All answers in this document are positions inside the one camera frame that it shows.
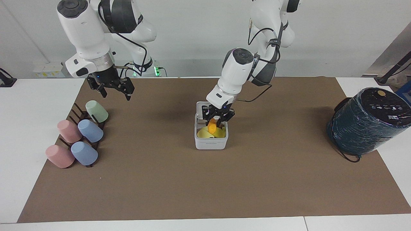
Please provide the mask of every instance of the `white basket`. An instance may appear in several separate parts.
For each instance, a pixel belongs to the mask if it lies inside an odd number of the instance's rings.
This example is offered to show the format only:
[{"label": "white basket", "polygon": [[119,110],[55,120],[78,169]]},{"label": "white basket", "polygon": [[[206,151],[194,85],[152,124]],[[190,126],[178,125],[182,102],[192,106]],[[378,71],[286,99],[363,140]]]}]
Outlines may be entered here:
[{"label": "white basket", "polygon": [[206,120],[203,119],[202,106],[209,106],[209,102],[197,102],[197,113],[194,118],[194,138],[196,140],[196,148],[199,150],[222,150],[226,147],[229,138],[229,127],[227,122],[222,122],[226,127],[225,138],[199,138],[197,131],[205,127]]}]

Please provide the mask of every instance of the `brown surface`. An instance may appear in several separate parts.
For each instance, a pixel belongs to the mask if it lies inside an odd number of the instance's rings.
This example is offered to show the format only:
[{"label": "brown surface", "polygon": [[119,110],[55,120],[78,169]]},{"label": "brown surface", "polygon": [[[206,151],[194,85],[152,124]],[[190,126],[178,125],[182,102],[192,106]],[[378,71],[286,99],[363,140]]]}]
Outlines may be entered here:
[{"label": "brown surface", "polygon": [[[277,78],[237,102],[222,151],[194,144],[196,102],[216,79],[136,79],[127,102],[87,83],[110,113],[93,168],[47,161],[19,222],[411,213],[378,152],[352,164],[325,126],[345,98],[332,78]],[[250,83],[241,98],[260,93]]]}]

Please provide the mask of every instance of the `cup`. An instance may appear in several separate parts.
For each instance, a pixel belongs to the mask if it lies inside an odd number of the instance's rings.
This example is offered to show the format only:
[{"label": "cup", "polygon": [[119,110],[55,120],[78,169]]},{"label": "cup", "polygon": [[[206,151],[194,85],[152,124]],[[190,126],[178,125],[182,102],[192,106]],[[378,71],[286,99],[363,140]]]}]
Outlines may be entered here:
[{"label": "cup", "polygon": [[82,141],[73,144],[72,153],[80,164],[84,166],[92,165],[99,156],[94,148]]},{"label": "cup", "polygon": [[63,139],[69,143],[75,143],[83,137],[78,127],[73,122],[68,120],[60,121],[57,124],[57,128]]},{"label": "cup", "polygon": [[95,100],[91,100],[88,101],[85,104],[85,108],[88,112],[88,114],[91,116],[91,118],[93,119],[94,122],[96,123],[102,123],[104,121],[107,120],[107,118],[109,117],[109,113],[104,109],[104,107],[99,104],[97,101]]},{"label": "cup", "polygon": [[95,123],[90,120],[79,122],[78,128],[91,143],[95,143],[103,138],[104,132]]},{"label": "cup", "polygon": [[48,160],[61,169],[69,167],[75,160],[70,150],[58,145],[48,147],[46,149],[46,156]]}]

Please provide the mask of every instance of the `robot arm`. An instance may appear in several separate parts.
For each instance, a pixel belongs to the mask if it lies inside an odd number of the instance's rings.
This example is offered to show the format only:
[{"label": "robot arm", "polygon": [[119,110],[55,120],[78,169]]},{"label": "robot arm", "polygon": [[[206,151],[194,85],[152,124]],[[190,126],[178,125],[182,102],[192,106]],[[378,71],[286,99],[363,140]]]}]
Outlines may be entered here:
[{"label": "robot arm", "polygon": [[109,27],[113,38],[132,53],[134,70],[142,75],[152,60],[141,42],[151,42],[157,32],[143,20],[135,0],[62,0],[58,17],[77,53],[66,61],[74,77],[87,77],[90,88],[107,96],[104,88],[114,88],[130,100],[134,86],[129,78],[121,79],[113,54],[104,38],[101,22]]},{"label": "robot arm", "polygon": [[229,51],[221,78],[207,95],[211,105],[203,108],[203,118],[209,121],[218,116],[218,124],[228,121],[235,114],[230,107],[247,80],[257,86],[271,82],[282,40],[282,46],[288,47],[295,37],[288,25],[287,13],[296,11],[299,4],[300,0],[253,0],[249,32],[257,39],[259,51],[254,55],[241,48]]}]

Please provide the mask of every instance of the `pink cup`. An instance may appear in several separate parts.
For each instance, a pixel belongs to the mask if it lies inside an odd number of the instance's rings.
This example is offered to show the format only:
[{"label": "pink cup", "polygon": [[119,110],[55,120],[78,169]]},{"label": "pink cup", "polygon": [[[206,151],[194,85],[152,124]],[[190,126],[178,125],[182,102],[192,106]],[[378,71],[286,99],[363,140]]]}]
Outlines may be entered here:
[{"label": "pink cup", "polygon": [[69,143],[75,143],[83,137],[77,125],[68,120],[60,121],[57,128],[63,139]]},{"label": "pink cup", "polygon": [[70,166],[75,158],[70,150],[58,145],[52,145],[46,149],[47,158],[57,167],[63,169]]}]

